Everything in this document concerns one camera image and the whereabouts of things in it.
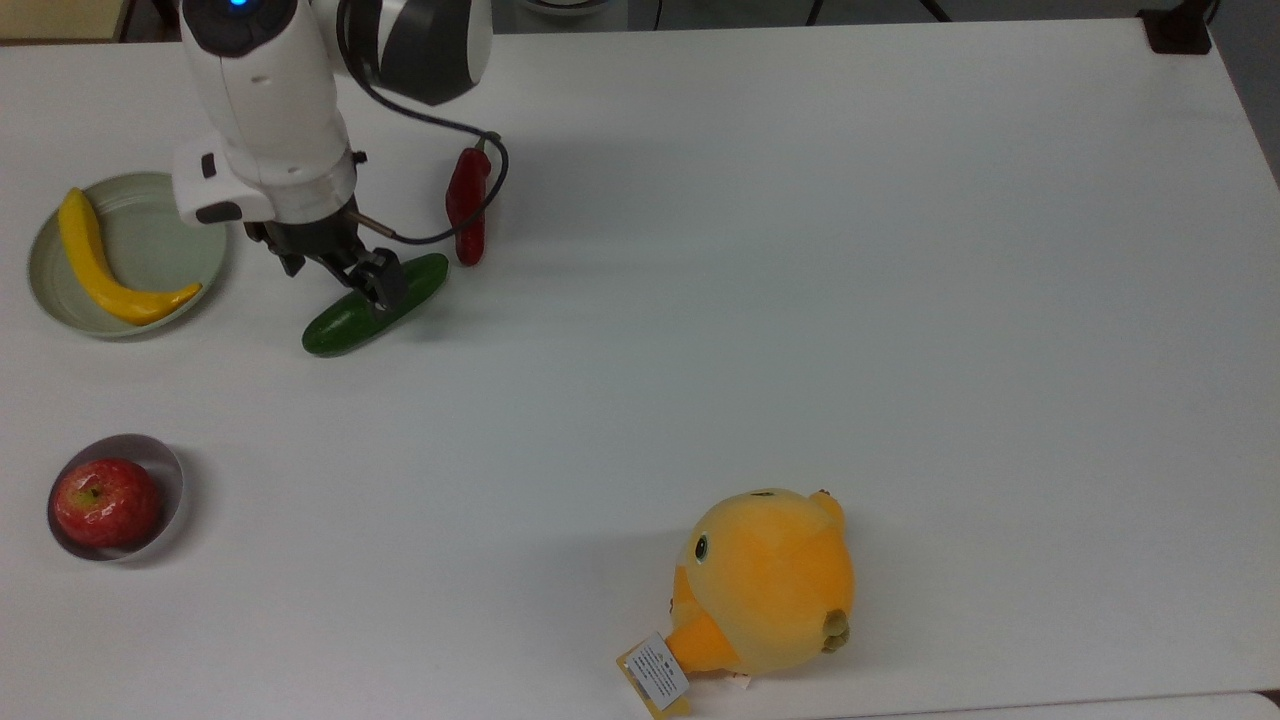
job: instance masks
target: green cucumber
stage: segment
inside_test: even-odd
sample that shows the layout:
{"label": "green cucumber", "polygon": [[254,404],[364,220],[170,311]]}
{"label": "green cucumber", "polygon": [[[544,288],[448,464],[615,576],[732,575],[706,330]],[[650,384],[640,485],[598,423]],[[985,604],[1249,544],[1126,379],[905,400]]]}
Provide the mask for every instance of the green cucumber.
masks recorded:
{"label": "green cucumber", "polygon": [[444,284],[444,278],[449,274],[449,260],[439,252],[415,258],[402,266],[404,279],[408,281],[408,295],[396,310],[375,318],[365,299],[351,291],[311,320],[302,332],[302,347],[320,357],[351,352],[383,334],[396,320],[425,302]]}

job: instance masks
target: yellow banana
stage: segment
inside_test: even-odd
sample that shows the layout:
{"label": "yellow banana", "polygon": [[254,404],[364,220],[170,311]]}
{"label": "yellow banana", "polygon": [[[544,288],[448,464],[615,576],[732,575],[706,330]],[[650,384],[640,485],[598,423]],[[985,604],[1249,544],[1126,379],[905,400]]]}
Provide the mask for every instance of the yellow banana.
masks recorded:
{"label": "yellow banana", "polygon": [[88,197],[73,187],[58,209],[58,229],[63,236],[63,250],[72,264],[76,279],[84,292],[102,310],[134,325],[146,325],[164,318],[200,292],[200,283],[192,283],[174,292],[142,292],[122,286],[111,266],[106,264],[102,234],[97,215]]}

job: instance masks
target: plate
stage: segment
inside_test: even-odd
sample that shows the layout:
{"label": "plate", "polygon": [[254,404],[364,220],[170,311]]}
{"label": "plate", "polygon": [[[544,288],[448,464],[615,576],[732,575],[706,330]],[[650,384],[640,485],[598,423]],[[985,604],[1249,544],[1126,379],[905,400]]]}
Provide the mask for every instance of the plate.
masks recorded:
{"label": "plate", "polygon": [[[82,546],[67,536],[67,532],[63,530],[54,516],[54,493],[58,489],[58,483],[76,468],[93,460],[102,460],[104,457],[123,457],[137,462],[151,475],[151,479],[160,488],[160,496],[164,502],[160,509],[160,521],[156,523],[156,529],[151,537],[136,546],[104,548]],[[138,560],[154,559],[165,547],[170,546],[174,537],[182,532],[183,520],[191,505],[189,501],[183,498],[183,484],[182,462],[178,461],[178,456],[165,443],[154,437],[141,434],[102,438],[77,452],[54,479],[54,486],[49,489],[49,532],[54,534],[54,539],[58,541],[58,544],[63,550],[83,560],[136,562]]]}
{"label": "plate", "polygon": [[120,284],[151,292],[202,284],[195,297],[164,318],[133,325],[90,299],[63,250],[58,210],[36,234],[27,282],[36,304],[73,331],[119,338],[154,331],[195,307],[212,287],[227,258],[227,228],[193,228],[178,218],[168,173],[131,173],[84,188],[102,229],[102,249]]}

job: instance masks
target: plush toy tag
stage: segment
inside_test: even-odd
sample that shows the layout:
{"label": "plush toy tag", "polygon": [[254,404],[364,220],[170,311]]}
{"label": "plush toy tag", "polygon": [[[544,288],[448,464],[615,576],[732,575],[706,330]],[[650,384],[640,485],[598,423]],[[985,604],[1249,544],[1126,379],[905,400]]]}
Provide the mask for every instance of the plush toy tag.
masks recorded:
{"label": "plush toy tag", "polygon": [[689,678],[676,662],[676,656],[654,633],[645,642],[635,646],[618,659],[618,667],[627,676],[654,720],[672,715],[689,715]]}

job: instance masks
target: red apple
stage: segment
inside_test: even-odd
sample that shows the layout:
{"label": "red apple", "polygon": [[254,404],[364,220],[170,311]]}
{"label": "red apple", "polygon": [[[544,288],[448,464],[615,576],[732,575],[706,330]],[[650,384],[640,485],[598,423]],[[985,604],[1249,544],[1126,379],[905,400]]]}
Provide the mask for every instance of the red apple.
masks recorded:
{"label": "red apple", "polygon": [[87,547],[120,547],[151,536],[160,520],[160,488],[136,462],[108,457],[68,473],[54,491],[54,516]]}

